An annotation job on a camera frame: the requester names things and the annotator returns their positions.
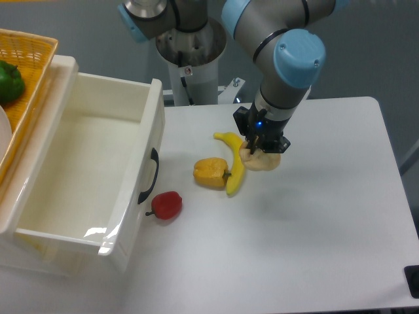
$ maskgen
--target white bowl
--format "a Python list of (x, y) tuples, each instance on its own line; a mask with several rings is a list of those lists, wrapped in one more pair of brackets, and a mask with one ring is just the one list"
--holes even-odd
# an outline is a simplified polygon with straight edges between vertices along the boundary
[(6, 154), (12, 139), (12, 128), (3, 108), (0, 106), (0, 161)]

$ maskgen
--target white cabinet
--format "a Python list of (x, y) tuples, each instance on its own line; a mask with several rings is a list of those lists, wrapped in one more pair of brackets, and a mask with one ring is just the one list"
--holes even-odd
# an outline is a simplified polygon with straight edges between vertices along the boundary
[(158, 173), (162, 84), (77, 69), (54, 57), (39, 118), (1, 187), (0, 264), (71, 273), (85, 254), (120, 271), (128, 263), (145, 212), (137, 200)]

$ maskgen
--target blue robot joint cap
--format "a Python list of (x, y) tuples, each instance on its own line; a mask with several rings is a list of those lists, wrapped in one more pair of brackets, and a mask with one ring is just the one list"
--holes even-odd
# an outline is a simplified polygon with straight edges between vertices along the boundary
[(283, 34), (274, 49), (276, 72), (294, 88), (309, 88), (313, 85), (325, 59), (323, 42), (305, 29), (292, 29)]

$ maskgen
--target plastic fruit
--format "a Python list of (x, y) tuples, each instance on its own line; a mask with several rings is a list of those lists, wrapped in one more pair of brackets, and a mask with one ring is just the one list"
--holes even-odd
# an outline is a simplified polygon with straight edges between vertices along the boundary
[(159, 219), (168, 220), (176, 216), (181, 209), (181, 196), (175, 191), (170, 191), (156, 195), (151, 201), (151, 211), (145, 215), (154, 214)]
[(247, 142), (243, 142), (239, 149), (240, 159), (246, 169), (252, 171), (271, 171), (280, 165), (281, 154), (266, 154), (259, 148), (253, 154), (250, 154), (250, 149), (246, 147)]
[(204, 186), (222, 188), (226, 184), (228, 175), (227, 161), (222, 158), (201, 159), (194, 165), (195, 181)]
[(240, 189), (242, 185), (246, 169), (240, 159), (239, 149), (242, 146), (243, 139), (235, 133), (214, 133), (214, 139), (219, 139), (226, 143), (233, 151), (233, 166), (231, 167), (231, 175), (227, 178), (226, 193), (232, 196)]

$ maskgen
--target beige round object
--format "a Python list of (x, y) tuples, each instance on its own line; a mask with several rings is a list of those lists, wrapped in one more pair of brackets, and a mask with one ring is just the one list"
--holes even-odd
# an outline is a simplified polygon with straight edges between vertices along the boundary
[(281, 154), (265, 154), (257, 148), (253, 154), (247, 147), (247, 141), (244, 141), (238, 153), (243, 165), (251, 171), (270, 171), (277, 168), (281, 162)]
[(0, 106), (0, 162), (5, 156), (12, 139), (12, 129), (10, 122), (3, 108)]

